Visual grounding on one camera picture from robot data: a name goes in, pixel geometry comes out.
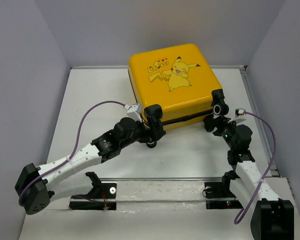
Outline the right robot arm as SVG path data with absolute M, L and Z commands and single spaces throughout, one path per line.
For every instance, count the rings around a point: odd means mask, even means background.
M 242 208 L 234 224 L 250 214 L 250 231 L 255 240 L 293 240 L 294 205 L 282 199 L 260 173 L 250 151 L 253 132 L 248 126 L 237 124 L 238 120 L 211 114 L 203 119 L 205 130 L 222 137 L 228 145 L 227 160 L 232 170 L 220 182 L 206 182 L 202 195 L 207 199 L 237 199 Z

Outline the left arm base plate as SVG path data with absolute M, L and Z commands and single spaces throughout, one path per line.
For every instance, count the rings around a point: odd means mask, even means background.
M 77 194 L 70 198 L 71 210 L 115 211 L 117 209 L 117 182 L 103 181 L 100 188 L 93 187 L 87 194 Z

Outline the yellow hard-shell suitcase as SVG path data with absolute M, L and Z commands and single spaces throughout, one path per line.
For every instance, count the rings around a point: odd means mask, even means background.
M 165 131 L 229 112 L 220 82 L 193 43 L 136 53 L 128 75 L 143 120 L 145 114 L 162 114 Z

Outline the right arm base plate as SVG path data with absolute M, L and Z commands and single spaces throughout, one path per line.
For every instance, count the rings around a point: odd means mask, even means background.
M 221 181 L 208 181 L 204 183 L 202 196 L 206 199 L 207 210 L 241 209 L 242 205 L 233 193 L 223 187 Z

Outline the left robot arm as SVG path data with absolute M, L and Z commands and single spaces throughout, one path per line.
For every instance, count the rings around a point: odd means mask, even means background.
M 19 197 L 18 204 L 27 215 L 37 214 L 50 202 L 74 195 L 76 187 L 70 183 L 70 178 L 78 172 L 119 156 L 122 149 L 135 142 L 155 147 L 166 134 L 162 117 L 161 113 L 150 113 L 146 115 L 147 123 L 124 117 L 113 129 L 73 155 L 40 166 L 27 164 L 14 187 Z

